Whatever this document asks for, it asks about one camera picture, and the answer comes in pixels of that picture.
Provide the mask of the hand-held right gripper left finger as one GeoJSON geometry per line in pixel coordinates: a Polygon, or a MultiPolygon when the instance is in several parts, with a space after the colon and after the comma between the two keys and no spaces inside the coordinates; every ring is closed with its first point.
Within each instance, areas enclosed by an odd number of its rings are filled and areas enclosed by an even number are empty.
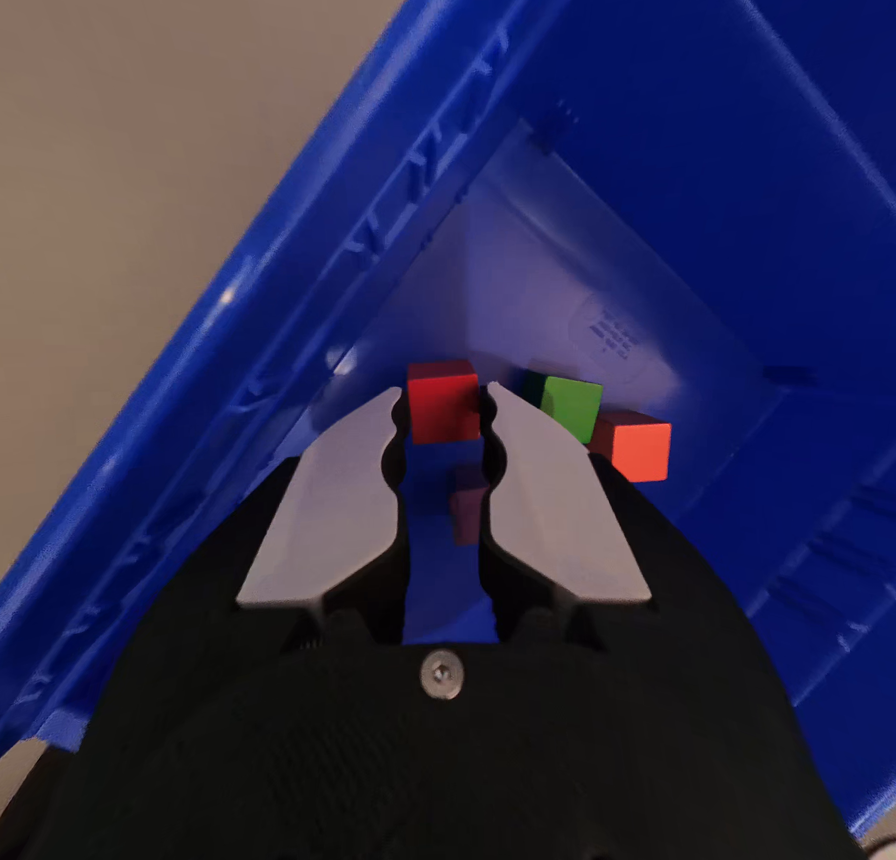
{"type": "Polygon", "coordinates": [[[383,462],[401,399],[401,388],[388,388],[302,454],[238,592],[241,608],[320,608],[392,547],[399,500],[383,462]]]}

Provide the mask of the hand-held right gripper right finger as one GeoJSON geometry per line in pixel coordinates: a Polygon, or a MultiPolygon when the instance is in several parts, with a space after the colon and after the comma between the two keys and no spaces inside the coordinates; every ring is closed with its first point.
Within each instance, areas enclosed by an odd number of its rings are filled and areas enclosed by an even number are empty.
{"type": "Polygon", "coordinates": [[[650,587],[585,446],[501,384],[487,384],[486,396],[504,460],[488,501],[497,548],[584,602],[649,602],[650,587]]]}

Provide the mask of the purple wooden cube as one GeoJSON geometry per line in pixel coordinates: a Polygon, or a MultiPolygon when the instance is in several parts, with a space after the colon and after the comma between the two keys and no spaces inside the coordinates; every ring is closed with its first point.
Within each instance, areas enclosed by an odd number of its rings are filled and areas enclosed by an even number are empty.
{"type": "Polygon", "coordinates": [[[481,462],[467,463],[454,469],[449,508],[456,545],[477,545],[480,535],[482,504],[488,482],[481,462]]]}

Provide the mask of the orange wooden cube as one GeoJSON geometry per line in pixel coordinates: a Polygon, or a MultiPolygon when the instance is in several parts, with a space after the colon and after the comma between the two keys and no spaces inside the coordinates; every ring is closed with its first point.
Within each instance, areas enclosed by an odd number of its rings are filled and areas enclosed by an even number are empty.
{"type": "Polygon", "coordinates": [[[644,413],[611,410],[599,414],[588,451],[608,460],[628,481],[667,480],[673,427],[644,413]]]}

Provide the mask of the green wooden cube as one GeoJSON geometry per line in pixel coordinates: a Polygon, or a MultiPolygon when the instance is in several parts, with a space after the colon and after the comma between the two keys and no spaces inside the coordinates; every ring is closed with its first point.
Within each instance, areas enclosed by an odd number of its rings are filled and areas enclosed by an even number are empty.
{"type": "Polygon", "coordinates": [[[526,370],[521,396],[561,425],[575,439],[588,444],[592,439],[604,386],[566,377],[526,370]]]}

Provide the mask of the red wooden cube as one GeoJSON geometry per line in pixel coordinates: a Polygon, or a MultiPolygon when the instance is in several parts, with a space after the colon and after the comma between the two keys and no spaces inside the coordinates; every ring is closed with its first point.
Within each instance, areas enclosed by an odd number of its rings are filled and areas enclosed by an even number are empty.
{"type": "Polygon", "coordinates": [[[407,392],[415,445],[479,439],[479,382],[470,361],[409,364],[407,392]]]}

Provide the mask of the blue plastic bin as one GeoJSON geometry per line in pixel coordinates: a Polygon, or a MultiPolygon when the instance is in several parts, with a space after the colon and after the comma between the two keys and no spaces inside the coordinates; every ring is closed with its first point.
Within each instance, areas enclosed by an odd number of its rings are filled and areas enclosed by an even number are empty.
{"type": "Polygon", "coordinates": [[[894,806],[894,0],[407,0],[2,586],[2,753],[73,753],[143,610],[410,363],[603,385],[842,819],[894,806]]]}

